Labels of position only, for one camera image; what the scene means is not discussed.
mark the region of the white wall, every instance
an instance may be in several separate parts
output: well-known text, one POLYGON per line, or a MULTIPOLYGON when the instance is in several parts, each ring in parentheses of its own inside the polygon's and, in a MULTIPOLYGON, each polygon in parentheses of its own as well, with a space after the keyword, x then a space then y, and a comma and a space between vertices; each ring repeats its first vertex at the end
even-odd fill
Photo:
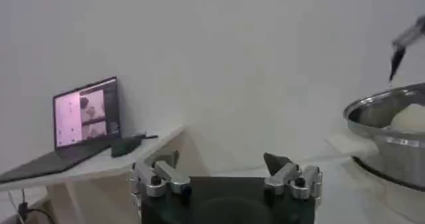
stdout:
MULTIPOLYGON (((0 171, 53 149, 54 94, 115 74, 126 133, 184 122, 211 170, 332 154, 423 2, 0 0, 0 171)), ((424 81, 423 50, 397 83, 424 81)))

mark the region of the black base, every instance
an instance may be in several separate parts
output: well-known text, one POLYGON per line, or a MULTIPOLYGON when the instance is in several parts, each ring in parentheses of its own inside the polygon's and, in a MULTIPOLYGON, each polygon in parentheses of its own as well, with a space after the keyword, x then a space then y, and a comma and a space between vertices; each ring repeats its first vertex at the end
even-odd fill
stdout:
POLYGON ((171 193, 142 201, 143 224, 313 224, 315 200, 264 194, 261 177, 191 177, 185 203, 171 193))

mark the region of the black cable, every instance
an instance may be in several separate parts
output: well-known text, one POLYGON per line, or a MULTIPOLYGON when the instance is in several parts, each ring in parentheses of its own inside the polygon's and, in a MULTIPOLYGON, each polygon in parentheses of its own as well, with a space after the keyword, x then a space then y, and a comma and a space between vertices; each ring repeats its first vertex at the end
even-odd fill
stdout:
POLYGON ((25 202, 25 190, 22 188, 21 191, 22 191, 22 203, 24 203, 25 202))
POLYGON ((44 214, 47 217, 48 222, 50 224, 54 224, 53 218, 46 211, 43 211, 42 209, 28 209, 28 212, 27 213, 30 213, 30 212, 40 212, 40 213, 44 214))

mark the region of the white shelf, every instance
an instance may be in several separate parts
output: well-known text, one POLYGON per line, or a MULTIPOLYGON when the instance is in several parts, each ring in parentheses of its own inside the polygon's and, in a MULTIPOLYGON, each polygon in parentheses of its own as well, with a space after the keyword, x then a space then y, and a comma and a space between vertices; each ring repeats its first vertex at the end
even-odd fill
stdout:
POLYGON ((111 149, 109 148, 97 156, 94 156, 93 158, 90 158, 89 160, 86 160, 85 162, 82 162, 81 164, 62 173, 1 184, 0 191, 9 191, 13 189, 46 186, 56 183, 68 183, 71 181, 81 181, 120 175, 121 173, 129 171, 132 164, 137 160, 148 158, 157 150, 167 145, 183 130, 184 126, 176 126, 169 130, 149 132, 149 134, 156 134, 159 137, 157 139, 142 141, 140 147, 126 156, 112 158, 111 149))

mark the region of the bowl rim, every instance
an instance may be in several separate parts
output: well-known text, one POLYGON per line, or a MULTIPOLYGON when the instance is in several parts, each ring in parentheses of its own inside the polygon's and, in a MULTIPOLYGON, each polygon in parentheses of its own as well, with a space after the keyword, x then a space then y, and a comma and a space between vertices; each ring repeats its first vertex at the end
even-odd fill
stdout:
MULTIPOLYGON (((383 136, 383 137, 387 137, 389 139, 393 138, 396 141, 402 140, 402 142, 393 142, 393 140, 387 140, 387 141, 390 141, 390 142, 393 142, 393 143, 396 143, 396 144, 403 144, 403 145, 411 144, 409 142, 405 142, 407 140, 415 140, 415 141, 419 141, 420 142, 419 144, 423 144, 423 146, 425 147, 425 132, 424 133, 410 133, 410 132, 390 131, 390 130, 385 130, 383 128, 366 126, 364 124, 360 124, 358 122, 350 120, 350 118, 349 118, 351 113, 354 110, 356 110, 356 109, 358 109, 362 106, 366 106, 367 104, 374 102, 376 99, 386 98, 386 97, 394 95, 394 94, 406 94, 408 92, 416 91, 419 88, 425 89, 425 83, 411 84, 411 85, 408 85, 408 86, 393 88, 393 89, 385 90, 384 92, 376 93, 376 94, 371 95, 371 96, 366 96, 366 97, 360 98, 360 99, 350 103, 344 109, 343 117, 348 122, 350 129, 352 129, 352 127, 354 126, 357 129, 360 129, 360 130, 366 132, 371 137, 373 137, 373 136, 383 136)), ((412 142, 411 146, 418 146, 418 142, 412 142)))

